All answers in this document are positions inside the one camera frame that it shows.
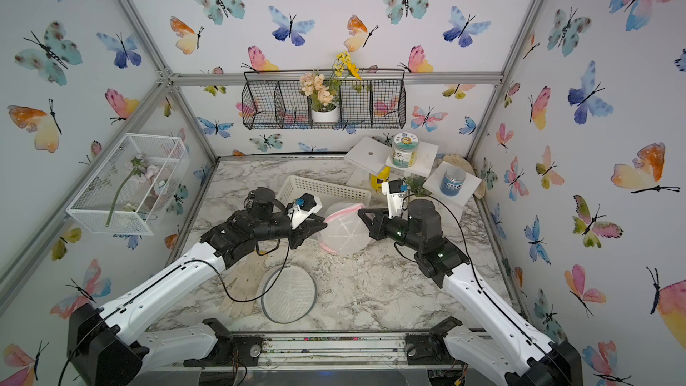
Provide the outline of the white mesh laundry bag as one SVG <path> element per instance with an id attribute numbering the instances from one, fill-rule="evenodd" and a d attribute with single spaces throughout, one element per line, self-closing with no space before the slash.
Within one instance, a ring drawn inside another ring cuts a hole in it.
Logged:
<path id="1" fill-rule="evenodd" d="M 286 325 L 306 316 L 314 307 L 317 286 L 314 278 L 300 266 L 275 267 L 267 272 L 257 295 L 259 305 L 273 323 Z"/>

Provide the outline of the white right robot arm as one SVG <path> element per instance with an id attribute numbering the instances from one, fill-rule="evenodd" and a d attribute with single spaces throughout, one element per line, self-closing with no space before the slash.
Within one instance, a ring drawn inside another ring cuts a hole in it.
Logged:
<path id="1" fill-rule="evenodd" d="M 358 216 L 376 241 L 391 239 L 414 250 L 420 271 L 455 298 L 489 334 L 482 339 L 457 320 L 439 327 L 442 348 L 496 385 L 581 385 L 582 358 L 568 341 L 555 343 L 522 318 L 492 289 L 470 257 L 443 233 L 434 203 L 415 199 L 407 217 L 384 208 Z"/>

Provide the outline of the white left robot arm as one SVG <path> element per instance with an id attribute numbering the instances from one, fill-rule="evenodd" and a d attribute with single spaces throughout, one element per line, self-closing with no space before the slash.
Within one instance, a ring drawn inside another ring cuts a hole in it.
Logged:
<path id="1" fill-rule="evenodd" d="M 158 333 L 148 327 L 196 287 L 257 252 L 260 242 L 285 239 L 295 249 L 324 230 L 322 207 L 310 193 L 283 205 L 270 189 L 252 190 L 244 209 L 143 284 L 102 307 L 76 309 L 69 318 L 68 365 L 87 385 L 127 385 L 148 370 L 208 357 L 223 327 L 200 323 Z"/>

